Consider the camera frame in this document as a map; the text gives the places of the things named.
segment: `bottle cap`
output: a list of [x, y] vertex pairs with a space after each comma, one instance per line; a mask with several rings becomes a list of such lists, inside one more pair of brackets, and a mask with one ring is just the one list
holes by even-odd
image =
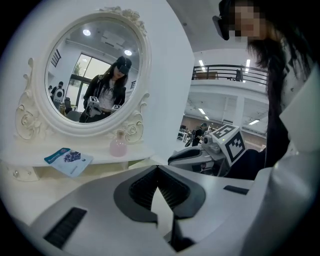
[[125, 131], [124, 130], [117, 130], [116, 131], [116, 136], [118, 138], [123, 138], [125, 136]]

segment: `booklet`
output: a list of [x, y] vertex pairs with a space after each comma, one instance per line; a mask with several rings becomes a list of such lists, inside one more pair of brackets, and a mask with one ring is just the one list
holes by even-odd
[[93, 156], [65, 147], [44, 158], [53, 168], [72, 178], [79, 176], [93, 159]]

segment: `pink perfume bottle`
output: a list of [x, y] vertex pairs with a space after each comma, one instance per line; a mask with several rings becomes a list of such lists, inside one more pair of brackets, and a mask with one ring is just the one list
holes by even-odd
[[123, 157], [127, 153], [127, 144], [124, 137], [125, 131], [116, 131], [116, 138], [114, 138], [110, 143], [110, 154], [112, 156]]

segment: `glass railing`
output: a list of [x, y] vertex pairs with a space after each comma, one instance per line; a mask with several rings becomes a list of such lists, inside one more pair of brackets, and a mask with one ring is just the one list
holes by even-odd
[[266, 85], [268, 72], [242, 65], [204, 65], [193, 68], [192, 80], [230, 80], [236, 82], [253, 82]]

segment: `woman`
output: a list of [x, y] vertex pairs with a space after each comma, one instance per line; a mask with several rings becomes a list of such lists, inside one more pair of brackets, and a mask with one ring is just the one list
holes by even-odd
[[255, 54], [257, 64], [268, 70], [267, 147], [260, 153], [247, 150], [232, 166], [229, 178], [254, 180], [259, 170], [272, 167], [287, 151], [294, 151], [279, 115], [304, 85], [315, 59], [298, 16], [282, 8], [279, 1], [273, 2], [222, 0], [219, 3], [222, 24], [226, 25], [220, 27], [222, 32], [228, 28], [236, 36], [247, 37], [247, 47]]
[[[121, 56], [103, 74], [95, 76], [84, 95], [84, 111], [80, 117], [80, 123], [92, 123], [102, 120], [111, 114], [114, 105], [122, 105], [126, 98], [126, 83], [132, 62], [130, 59]], [[97, 97], [102, 109], [101, 114], [93, 117], [87, 115], [87, 105], [90, 96]]]

